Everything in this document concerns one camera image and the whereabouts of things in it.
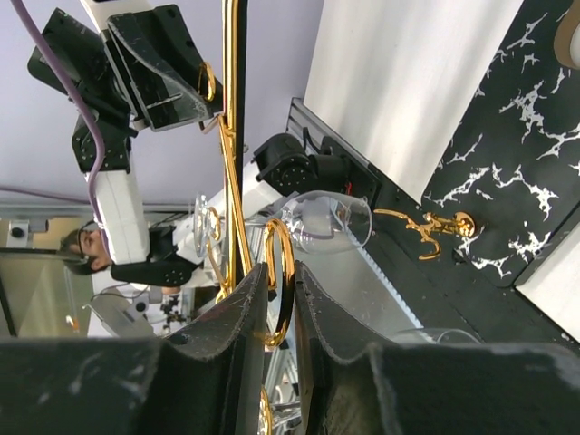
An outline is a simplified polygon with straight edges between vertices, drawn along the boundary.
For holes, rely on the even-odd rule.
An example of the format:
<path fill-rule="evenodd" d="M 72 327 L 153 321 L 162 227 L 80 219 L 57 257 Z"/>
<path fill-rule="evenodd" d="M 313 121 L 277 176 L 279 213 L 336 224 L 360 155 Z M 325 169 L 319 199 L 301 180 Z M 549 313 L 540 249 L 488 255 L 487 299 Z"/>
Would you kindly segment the gold wire wine glass rack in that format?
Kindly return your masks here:
<path fill-rule="evenodd" d="M 579 74 L 572 68 L 576 1 L 327 1 L 320 17 L 304 104 L 368 162 L 420 199 L 450 145 L 474 133 L 519 144 L 540 159 L 566 162 L 579 178 Z M 366 200 L 376 219 L 402 220 L 431 245 L 421 260 L 440 255 L 439 235 L 471 238 L 476 223 L 460 212 L 422 219 L 373 205 L 353 190 L 353 164 L 311 150 L 307 129 L 299 140 L 284 132 L 289 155 L 259 149 L 245 177 L 245 211 L 253 214 L 298 190 L 342 191 Z M 559 300 L 573 291 L 559 262 L 579 267 L 578 224 L 524 285 Z M 415 328 L 357 249 L 342 255 L 305 255 L 324 291 L 351 316 L 398 344 L 492 344 L 458 327 Z M 579 336 L 557 316 L 579 343 Z M 571 350 L 579 359 L 579 347 Z"/>

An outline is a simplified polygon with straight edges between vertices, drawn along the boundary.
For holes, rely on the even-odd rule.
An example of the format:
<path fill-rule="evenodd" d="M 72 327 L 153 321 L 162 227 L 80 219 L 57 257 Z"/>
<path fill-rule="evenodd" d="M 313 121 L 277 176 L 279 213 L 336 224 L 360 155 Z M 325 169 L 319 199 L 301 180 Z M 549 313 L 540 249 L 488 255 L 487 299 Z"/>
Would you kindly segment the clear wine glass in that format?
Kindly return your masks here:
<path fill-rule="evenodd" d="M 366 200 L 328 191 L 294 194 L 276 211 L 286 226 L 293 247 L 310 255 L 334 254 L 363 247 L 372 234 L 372 212 Z M 218 236 L 220 215 L 203 194 L 197 195 L 193 213 L 179 222 L 173 243 L 192 263 L 208 255 L 206 243 Z"/>

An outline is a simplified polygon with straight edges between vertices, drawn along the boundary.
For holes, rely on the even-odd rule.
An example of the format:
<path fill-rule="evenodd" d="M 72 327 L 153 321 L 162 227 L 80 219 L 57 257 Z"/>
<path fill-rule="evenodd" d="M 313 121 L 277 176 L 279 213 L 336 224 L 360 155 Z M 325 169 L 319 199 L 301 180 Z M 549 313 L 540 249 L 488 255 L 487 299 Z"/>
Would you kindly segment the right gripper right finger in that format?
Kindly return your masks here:
<path fill-rule="evenodd" d="M 295 265 L 308 434 L 576 434 L 579 359 L 534 343 L 398 344 Z"/>

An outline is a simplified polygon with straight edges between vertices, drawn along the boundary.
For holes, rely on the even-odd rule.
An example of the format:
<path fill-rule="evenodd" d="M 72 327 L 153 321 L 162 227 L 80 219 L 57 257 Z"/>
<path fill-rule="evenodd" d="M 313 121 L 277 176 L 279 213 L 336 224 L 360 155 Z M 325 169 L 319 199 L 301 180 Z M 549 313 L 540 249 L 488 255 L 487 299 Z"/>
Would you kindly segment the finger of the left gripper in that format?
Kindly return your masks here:
<path fill-rule="evenodd" d="M 112 15 L 108 47 L 127 73 L 137 118 L 153 131 L 212 119 L 222 112 L 223 87 L 195 45 L 176 5 Z"/>

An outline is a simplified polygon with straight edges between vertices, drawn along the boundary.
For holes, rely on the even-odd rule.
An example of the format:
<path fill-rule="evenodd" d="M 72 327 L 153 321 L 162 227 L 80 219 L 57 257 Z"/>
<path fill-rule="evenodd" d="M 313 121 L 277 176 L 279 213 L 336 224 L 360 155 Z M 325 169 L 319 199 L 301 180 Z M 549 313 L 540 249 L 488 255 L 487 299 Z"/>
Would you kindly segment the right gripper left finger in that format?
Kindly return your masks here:
<path fill-rule="evenodd" d="M 4 434 L 254 434 L 267 267 L 168 337 L 1 344 Z"/>

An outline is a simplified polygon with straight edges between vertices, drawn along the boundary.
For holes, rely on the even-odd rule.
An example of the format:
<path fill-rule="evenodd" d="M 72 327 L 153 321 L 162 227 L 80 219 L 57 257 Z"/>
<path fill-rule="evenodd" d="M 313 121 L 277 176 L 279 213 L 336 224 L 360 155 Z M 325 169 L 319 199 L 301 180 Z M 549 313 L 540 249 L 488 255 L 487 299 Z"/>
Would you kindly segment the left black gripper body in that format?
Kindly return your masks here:
<path fill-rule="evenodd" d="M 116 128 L 130 131 L 131 109 L 101 37 L 60 8 L 54 9 L 42 36 L 88 108 Z"/>

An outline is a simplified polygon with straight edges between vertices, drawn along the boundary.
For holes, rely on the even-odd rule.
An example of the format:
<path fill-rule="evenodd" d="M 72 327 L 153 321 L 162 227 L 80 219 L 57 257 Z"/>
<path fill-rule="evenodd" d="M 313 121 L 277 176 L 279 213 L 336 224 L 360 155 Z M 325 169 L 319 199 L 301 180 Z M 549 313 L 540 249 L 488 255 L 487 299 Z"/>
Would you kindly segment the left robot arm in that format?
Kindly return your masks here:
<path fill-rule="evenodd" d="M 155 8 L 174 35 L 152 37 L 155 47 L 188 82 L 197 82 L 207 61 L 222 73 L 222 4 L 219 1 L 157 1 Z M 282 126 L 285 103 L 305 90 L 323 4 L 320 1 L 251 1 L 247 8 L 245 140 L 256 146 Z M 82 176 L 69 144 L 74 111 L 64 97 L 31 76 L 33 40 L 21 25 L 5 34 L 13 47 L 14 76 L 26 92 L 22 105 L 20 158 L 12 173 L 29 188 L 80 194 Z M 192 125 L 142 133 L 134 142 L 140 193 L 149 203 L 185 203 L 195 189 L 219 189 L 217 144 Z"/>

